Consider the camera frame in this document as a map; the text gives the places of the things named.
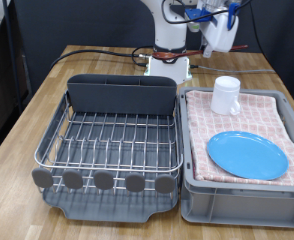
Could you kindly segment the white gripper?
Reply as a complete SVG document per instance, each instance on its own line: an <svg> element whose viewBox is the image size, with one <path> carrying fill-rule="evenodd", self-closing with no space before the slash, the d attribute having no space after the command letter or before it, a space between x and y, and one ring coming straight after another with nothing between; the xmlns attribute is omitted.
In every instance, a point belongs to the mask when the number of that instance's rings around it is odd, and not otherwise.
<svg viewBox="0 0 294 240"><path fill-rule="evenodd" d="M231 50L238 30L239 18L222 13L211 21L201 22L200 30L203 35L202 44L205 46L203 56L210 58L213 51L228 52Z"/></svg>

